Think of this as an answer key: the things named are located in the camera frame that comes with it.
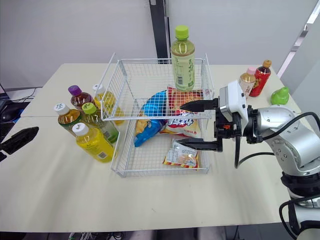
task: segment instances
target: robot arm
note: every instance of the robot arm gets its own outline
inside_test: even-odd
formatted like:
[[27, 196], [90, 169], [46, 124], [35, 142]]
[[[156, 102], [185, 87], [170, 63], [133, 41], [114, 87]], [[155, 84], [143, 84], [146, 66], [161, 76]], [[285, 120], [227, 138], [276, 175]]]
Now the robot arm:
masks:
[[[246, 99], [237, 81], [221, 88], [219, 94], [219, 98], [212, 101], [198, 100], [180, 107], [192, 112], [214, 109], [216, 141], [186, 138], [179, 142], [198, 150], [222, 152], [222, 139], [235, 138], [236, 168], [243, 162], [239, 162], [240, 137], [246, 137], [249, 144], [267, 142], [283, 171], [281, 181], [291, 198], [279, 209], [284, 227], [294, 239], [303, 230], [320, 229], [320, 138], [299, 121], [306, 115], [313, 115], [320, 128], [318, 116], [304, 113], [296, 117], [295, 112], [281, 105], [246, 108]], [[286, 205], [291, 230], [282, 217]]]

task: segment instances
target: chip bag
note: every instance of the chip bag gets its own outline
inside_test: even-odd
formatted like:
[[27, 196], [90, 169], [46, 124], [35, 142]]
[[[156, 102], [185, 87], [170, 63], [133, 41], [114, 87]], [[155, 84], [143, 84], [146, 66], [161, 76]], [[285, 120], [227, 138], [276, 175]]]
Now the chip bag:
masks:
[[[166, 115], [166, 91], [157, 92], [142, 106], [139, 116], [155, 117]], [[140, 147], [156, 135], [165, 125], [163, 119], [139, 119], [136, 121], [134, 146]]]
[[172, 140], [172, 148], [164, 158], [163, 164], [183, 168], [198, 168], [198, 151]]
[[194, 115], [192, 112], [181, 110], [180, 106], [185, 103], [202, 100], [202, 90], [192, 91], [179, 91], [171, 86], [167, 89], [167, 99], [169, 112], [173, 116], [177, 116], [177, 119], [169, 119], [165, 125], [165, 128], [161, 130], [160, 134], [176, 134], [185, 137], [201, 138], [201, 131], [199, 128], [197, 119], [183, 119], [179, 116]]

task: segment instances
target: white wire basket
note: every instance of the white wire basket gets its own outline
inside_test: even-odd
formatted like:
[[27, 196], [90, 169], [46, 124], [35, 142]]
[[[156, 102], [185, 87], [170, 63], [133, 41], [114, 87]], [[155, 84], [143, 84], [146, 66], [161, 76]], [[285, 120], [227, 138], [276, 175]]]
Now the white wire basket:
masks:
[[[203, 59], [195, 59], [194, 75], [193, 90], [201, 92], [202, 100], [211, 100], [214, 96], [214, 87], [207, 55]], [[168, 86], [175, 87], [171, 58], [117, 59], [114, 53], [101, 78], [101, 84], [106, 87], [101, 106], [114, 106], [111, 111], [110, 108], [101, 108], [103, 121], [178, 118], [209, 119], [212, 116], [212, 110], [206, 110], [177, 117], [176, 113], [169, 109], [168, 101], [166, 101], [165, 113], [162, 115], [146, 116], [139, 114], [141, 108], [150, 97], [158, 92], [167, 90]], [[112, 93], [114, 99], [106, 102], [105, 97], [110, 93]], [[179, 104], [184, 104], [183, 99], [176, 99], [175, 105], [180, 106]]]
[[[208, 119], [199, 119], [199, 127], [203, 138], [207, 138], [205, 126]], [[117, 156], [113, 158], [111, 169], [121, 177], [154, 176], [154, 175], [185, 175], [206, 174], [210, 168], [208, 151], [198, 151], [198, 167], [184, 168], [181, 166], [165, 165], [163, 161], [172, 147], [172, 139], [183, 137], [172, 134], [157, 134], [141, 146], [135, 147], [136, 119], [120, 126], [121, 134], [116, 145]]]

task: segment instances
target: white bottle cap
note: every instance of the white bottle cap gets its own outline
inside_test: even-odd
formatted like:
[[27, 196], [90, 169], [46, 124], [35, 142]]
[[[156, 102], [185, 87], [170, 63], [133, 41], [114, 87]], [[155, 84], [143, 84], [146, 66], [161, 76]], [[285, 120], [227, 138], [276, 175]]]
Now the white bottle cap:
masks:
[[53, 110], [55, 110], [59, 115], [65, 115], [70, 111], [70, 108], [68, 108], [64, 103], [58, 103], [54, 106]]
[[105, 87], [102, 84], [99, 86], [99, 88], [98, 86], [99, 84], [93, 85], [92, 89], [96, 91], [96, 94], [104, 94], [106, 91]]
[[72, 127], [72, 132], [77, 136], [86, 135], [89, 132], [89, 127], [84, 123], [77, 123]]

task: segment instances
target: green toy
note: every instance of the green toy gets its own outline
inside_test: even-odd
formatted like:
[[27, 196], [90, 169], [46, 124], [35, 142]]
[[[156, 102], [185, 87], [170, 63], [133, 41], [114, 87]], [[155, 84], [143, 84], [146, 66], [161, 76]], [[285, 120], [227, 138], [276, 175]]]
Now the green toy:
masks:
[[289, 88], [284, 86], [283, 88], [278, 89], [271, 95], [271, 104], [272, 105], [285, 105], [289, 101]]

